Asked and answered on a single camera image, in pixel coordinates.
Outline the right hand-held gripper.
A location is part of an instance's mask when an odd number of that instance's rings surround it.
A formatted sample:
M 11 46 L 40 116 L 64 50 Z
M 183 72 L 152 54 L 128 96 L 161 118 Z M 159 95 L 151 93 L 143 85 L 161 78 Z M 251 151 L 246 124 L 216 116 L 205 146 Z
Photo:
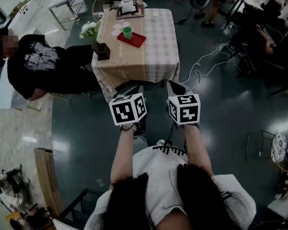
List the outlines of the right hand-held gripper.
M 167 91 L 168 113 L 175 125 L 195 125 L 199 128 L 201 111 L 199 95 L 186 84 L 174 80 L 167 82 Z

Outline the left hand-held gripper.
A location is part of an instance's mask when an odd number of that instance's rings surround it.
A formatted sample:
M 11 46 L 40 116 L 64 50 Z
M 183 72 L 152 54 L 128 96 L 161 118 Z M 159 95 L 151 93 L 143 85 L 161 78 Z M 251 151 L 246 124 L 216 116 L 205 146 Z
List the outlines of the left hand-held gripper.
M 143 135 L 146 129 L 147 108 L 142 85 L 134 86 L 109 102 L 114 124 L 123 131 L 133 130 Z

